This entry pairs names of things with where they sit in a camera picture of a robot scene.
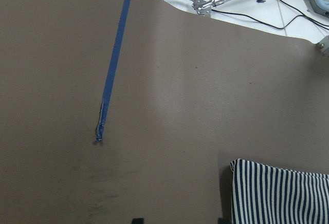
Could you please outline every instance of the folded cloth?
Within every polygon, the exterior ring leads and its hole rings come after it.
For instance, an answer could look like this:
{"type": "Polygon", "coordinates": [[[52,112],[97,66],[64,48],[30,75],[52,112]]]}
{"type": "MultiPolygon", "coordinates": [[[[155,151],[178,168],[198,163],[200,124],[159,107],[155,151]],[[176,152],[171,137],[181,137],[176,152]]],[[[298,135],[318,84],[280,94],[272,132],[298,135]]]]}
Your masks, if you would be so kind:
{"type": "Polygon", "coordinates": [[[329,222],[329,175],[237,159],[233,171],[233,224],[329,222]]]}

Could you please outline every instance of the navy and white striped towel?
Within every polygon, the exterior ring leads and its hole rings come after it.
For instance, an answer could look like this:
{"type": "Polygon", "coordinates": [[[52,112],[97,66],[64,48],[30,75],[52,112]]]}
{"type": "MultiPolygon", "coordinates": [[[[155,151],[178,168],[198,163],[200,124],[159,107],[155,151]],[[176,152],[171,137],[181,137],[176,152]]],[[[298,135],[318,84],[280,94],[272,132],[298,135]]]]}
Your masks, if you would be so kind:
{"type": "Polygon", "coordinates": [[[329,175],[278,169],[242,159],[233,171],[233,224],[329,222],[329,175]]]}

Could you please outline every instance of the blue tape strip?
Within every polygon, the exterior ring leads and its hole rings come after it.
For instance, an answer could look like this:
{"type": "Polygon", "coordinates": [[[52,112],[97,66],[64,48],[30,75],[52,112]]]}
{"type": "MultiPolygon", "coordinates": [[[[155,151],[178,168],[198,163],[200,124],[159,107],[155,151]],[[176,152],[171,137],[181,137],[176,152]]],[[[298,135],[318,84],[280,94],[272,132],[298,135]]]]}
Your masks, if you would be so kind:
{"type": "Polygon", "coordinates": [[[101,111],[100,111],[100,115],[99,115],[98,125],[96,128],[96,142],[100,142],[103,140],[104,125],[106,123],[106,116],[107,116],[109,101],[111,99],[115,72],[116,72],[117,66],[118,66],[118,60],[119,60],[119,56],[120,56],[122,38],[123,38],[123,33],[124,33],[124,28],[125,28],[125,22],[126,22],[127,16],[128,16],[129,5],[130,5],[130,0],[123,1],[121,17],[120,17],[120,21],[119,21],[119,25],[118,25],[118,30],[117,30],[117,36],[115,38],[114,47],[113,47],[112,56],[111,56],[111,62],[109,63],[109,68],[108,68],[107,77],[106,77],[106,81],[105,81],[105,87],[104,87],[103,98],[102,98],[103,101],[102,101],[102,105],[101,105],[101,111]]]}

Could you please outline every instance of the striped fabric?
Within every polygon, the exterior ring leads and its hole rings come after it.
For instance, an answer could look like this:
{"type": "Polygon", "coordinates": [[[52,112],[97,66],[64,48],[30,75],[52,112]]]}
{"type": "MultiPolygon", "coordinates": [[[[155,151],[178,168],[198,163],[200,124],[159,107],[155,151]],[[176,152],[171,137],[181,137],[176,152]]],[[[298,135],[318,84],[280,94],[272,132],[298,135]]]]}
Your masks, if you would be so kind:
{"type": "Polygon", "coordinates": [[[329,176],[231,162],[233,224],[329,223],[329,176]]]}

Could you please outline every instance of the striped cloth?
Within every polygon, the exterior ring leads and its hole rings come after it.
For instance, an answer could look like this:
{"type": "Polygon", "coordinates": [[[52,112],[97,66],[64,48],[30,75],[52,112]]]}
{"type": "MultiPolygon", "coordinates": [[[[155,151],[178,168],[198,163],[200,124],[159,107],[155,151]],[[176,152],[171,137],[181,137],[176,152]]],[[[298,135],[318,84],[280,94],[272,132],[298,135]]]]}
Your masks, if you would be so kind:
{"type": "Polygon", "coordinates": [[[329,222],[329,176],[278,169],[242,159],[233,171],[233,224],[329,222]]]}

